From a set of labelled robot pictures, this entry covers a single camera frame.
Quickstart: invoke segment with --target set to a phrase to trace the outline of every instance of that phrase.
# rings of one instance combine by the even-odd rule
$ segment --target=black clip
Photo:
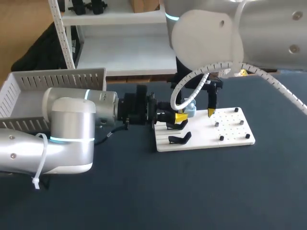
[[[192,137],[191,132],[188,132],[184,136],[184,138],[178,138],[178,137],[174,137],[174,136],[169,136],[168,137],[168,141],[169,141],[169,144],[185,145],[185,144],[187,144],[187,142],[190,140],[191,137]]]
[[[183,122],[181,122],[181,124],[171,124],[171,123],[167,123],[166,127],[167,129],[176,129],[176,130],[183,130],[184,127],[187,125],[188,120],[184,120]]]
[[[82,0],[72,0],[72,7],[68,8],[69,11],[75,11],[77,15],[85,14],[85,4]]]

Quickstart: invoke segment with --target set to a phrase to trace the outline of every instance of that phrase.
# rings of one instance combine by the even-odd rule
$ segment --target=wooden floor
[[[52,22],[48,0],[0,0],[0,85]]]

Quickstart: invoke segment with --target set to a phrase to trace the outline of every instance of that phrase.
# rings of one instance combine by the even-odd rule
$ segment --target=white zip tie
[[[39,189],[39,176],[43,170],[45,161],[46,161],[46,156],[47,156],[47,145],[48,145],[48,139],[47,136],[44,133],[38,133],[35,135],[36,137],[42,136],[43,137],[43,142],[44,142],[44,149],[42,153],[42,158],[40,160],[38,169],[36,171],[35,177],[32,179],[32,183],[35,186],[35,189]]]

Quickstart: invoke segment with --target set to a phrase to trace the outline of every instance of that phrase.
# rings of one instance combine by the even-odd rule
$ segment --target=black cable
[[[109,133],[106,135],[105,138],[103,138],[101,141],[95,143],[95,146],[104,143],[106,140],[109,139],[109,137],[110,137],[112,134],[116,133],[117,131],[127,130],[127,129],[128,129],[128,128],[127,128],[127,125],[123,125],[123,126],[116,127],[116,128],[113,129],[111,132],[109,132]]]

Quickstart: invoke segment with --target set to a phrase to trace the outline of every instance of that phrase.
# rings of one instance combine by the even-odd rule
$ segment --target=screw hole
[[[224,20],[222,20],[222,21],[220,22],[220,28],[222,28],[224,25],[225,25],[225,22],[224,22]]]

